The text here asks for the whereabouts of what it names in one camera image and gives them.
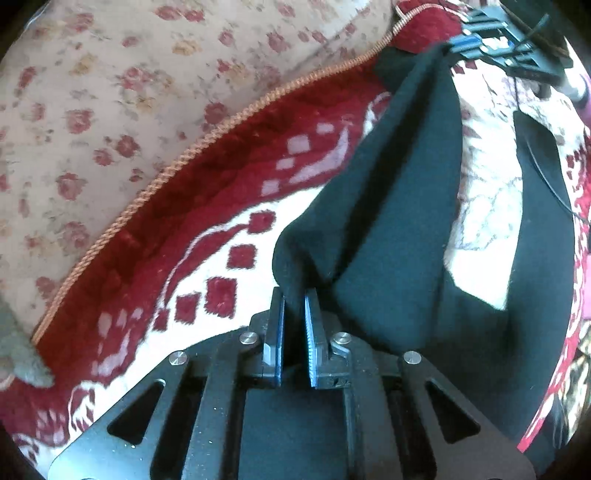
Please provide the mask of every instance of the black fabric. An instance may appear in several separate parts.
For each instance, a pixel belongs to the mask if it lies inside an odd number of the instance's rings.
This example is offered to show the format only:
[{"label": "black fabric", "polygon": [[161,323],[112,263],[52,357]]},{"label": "black fabric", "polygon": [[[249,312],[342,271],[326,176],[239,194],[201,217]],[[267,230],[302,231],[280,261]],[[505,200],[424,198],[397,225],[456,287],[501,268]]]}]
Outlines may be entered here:
[{"label": "black fabric", "polygon": [[315,287],[346,330],[376,349],[422,352],[517,444],[556,367],[573,294],[572,218],[527,148],[566,199],[556,141],[515,114],[523,216],[507,308],[495,310],[458,289],[443,266],[462,157],[443,47],[417,57],[388,49],[377,71],[393,92],[389,108],[275,247],[275,279],[295,312],[286,326],[288,362],[305,358],[296,319],[305,289]]}]

